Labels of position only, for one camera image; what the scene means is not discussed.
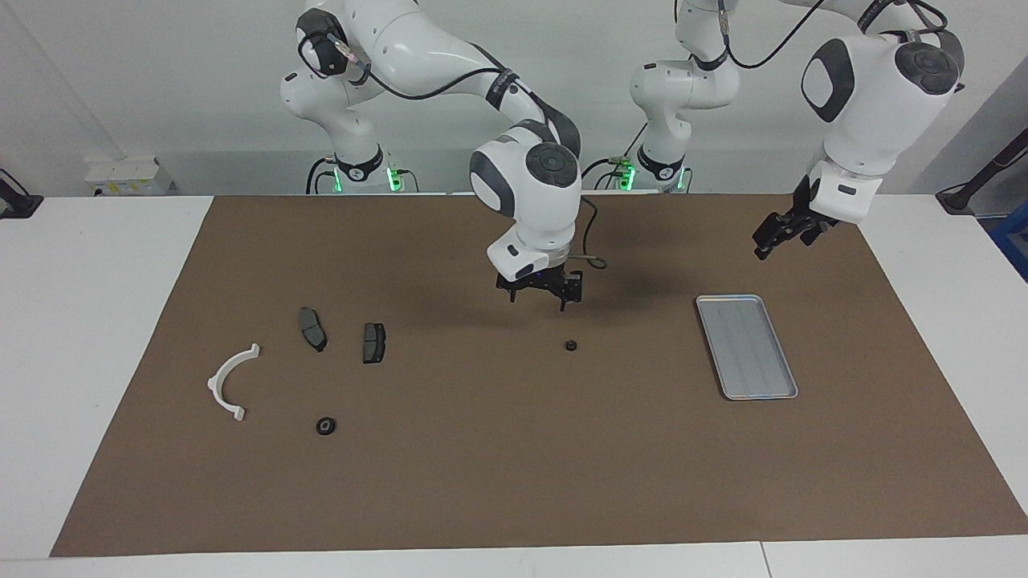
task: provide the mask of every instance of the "metal tray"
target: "metal tray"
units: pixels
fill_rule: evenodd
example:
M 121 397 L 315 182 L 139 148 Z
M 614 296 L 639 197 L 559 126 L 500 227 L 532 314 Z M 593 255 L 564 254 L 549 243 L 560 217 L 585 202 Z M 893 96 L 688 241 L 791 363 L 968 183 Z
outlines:
M 799 394 L 793 372 L 757 295 L 697 297 L 721 389 L 731 400 L 792 399 Z

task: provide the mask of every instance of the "black rubber ring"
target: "black rubber ring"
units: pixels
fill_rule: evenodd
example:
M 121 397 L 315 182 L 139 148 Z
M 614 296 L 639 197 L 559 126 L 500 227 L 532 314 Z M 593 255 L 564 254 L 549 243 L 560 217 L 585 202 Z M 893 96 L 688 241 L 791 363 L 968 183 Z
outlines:
M 332 418 L 322 418 L 318 420 L 318 433 L 321 435 L 332 435 L 335 431 L 335 420 Z

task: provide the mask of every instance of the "brown paper mat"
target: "brown paper mat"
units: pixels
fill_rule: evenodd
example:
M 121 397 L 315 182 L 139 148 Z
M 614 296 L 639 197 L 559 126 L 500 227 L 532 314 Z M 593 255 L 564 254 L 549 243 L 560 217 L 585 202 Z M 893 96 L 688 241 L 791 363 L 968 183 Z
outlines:
M 596 202 L 611 267 L 561 315 L 492 287 L 474 198 L 216 200 L 52 554 L 1028 534 L 855 227 L 761 263 L 786 197 Z M 693 299 L 735 292 L 798 399 L 720 395 Z M 251 342 L 236 423 L 206 382 Z

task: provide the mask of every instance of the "table surface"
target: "table surface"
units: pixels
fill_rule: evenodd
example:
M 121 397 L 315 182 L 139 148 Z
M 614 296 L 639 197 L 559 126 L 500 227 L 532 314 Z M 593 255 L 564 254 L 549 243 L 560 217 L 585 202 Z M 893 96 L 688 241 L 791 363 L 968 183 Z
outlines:
M 0 575 L 1020 577 L 1028 536 L 45 559 L 210 197 L 50 198 L 0 222 Z M 971 217 L 881 195 L 860 225 L 1022 508 L 1028 285 Z

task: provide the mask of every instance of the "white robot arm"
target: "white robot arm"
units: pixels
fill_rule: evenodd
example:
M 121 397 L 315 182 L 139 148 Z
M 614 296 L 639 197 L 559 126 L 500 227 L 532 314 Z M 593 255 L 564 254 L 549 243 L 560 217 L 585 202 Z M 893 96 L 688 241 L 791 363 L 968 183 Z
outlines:
M 963 69 L 959 40 L 923 0 L 780 1 L 843 14 L 865 35 L 830 40 L 804 72 L 803 95 L 829 133 L 793 210 L 769 216 L 754 234 L 762 259 L 784 241 L 802 237 L 809 245 L 839 221 L 867 216 L 885 175 L 942 112 Z M 642 186 L 671 190 L 677 183 L 691 133 L 685 111 L 727 106 L 737 96 L 729 31 L 737 4 L 685 0 L 676 35 L 691 59 L 635 73 L 632 97 L 649 120 L 635 152 Z M 942 17 L 940 26 L 925 9 Z
M 389 92 L 406 100 L 471 94 L 516 122 L 471 158 L 471 184 L 487 207 L 514 220 L 487 250 L 511 292 L 548 290 L 581 300 L 581 272 L 564 273 L 581 198 L 578 129 L 484 49 L 436 26 L 415 0 L 309 1 L 297 22 L 305 68 L 282 82 L 294 114 L 328 132 L 353 186 L 375 184 L 382 147 L 350 107 Z
M 813 6 L 814 0 L 781 0 Z M 840 221 L 859 223 L 900 154 L 914 145 L 958 89 L 963 48 L 932 25 L 917 0 L 871 5 L 827 0 L 821 8 L 853 20 L 865 36 L 836 38 L 813 56 L 803 95 L 829 124 L 823 147 L 793 194 L 793 208 L 772 213 L 754 233 L 756 254 L 800 237 L 806 245 Z

